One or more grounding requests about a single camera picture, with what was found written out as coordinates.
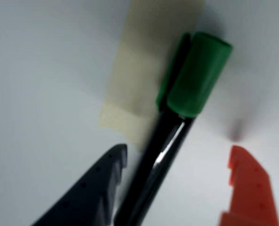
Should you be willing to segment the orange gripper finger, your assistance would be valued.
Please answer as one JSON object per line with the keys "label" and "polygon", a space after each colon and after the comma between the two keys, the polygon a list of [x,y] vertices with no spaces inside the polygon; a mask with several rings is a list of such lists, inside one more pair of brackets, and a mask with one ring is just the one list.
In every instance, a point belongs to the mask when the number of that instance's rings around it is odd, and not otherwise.
{"label": "orange gripper finger", "polygon": [[245,148],[234,145],[228,161],[232,186],[228,211],[222,212],[220,226],[278,226],[270,177]]}

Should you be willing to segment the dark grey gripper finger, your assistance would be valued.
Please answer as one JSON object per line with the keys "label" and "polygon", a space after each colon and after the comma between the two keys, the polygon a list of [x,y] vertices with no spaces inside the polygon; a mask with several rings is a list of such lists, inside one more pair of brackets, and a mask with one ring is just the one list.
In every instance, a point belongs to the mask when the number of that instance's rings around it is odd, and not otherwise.
{"label": "dark grey gripper finger", "polygon": [[128,148],[109,149],[34,225],[109,226]]}

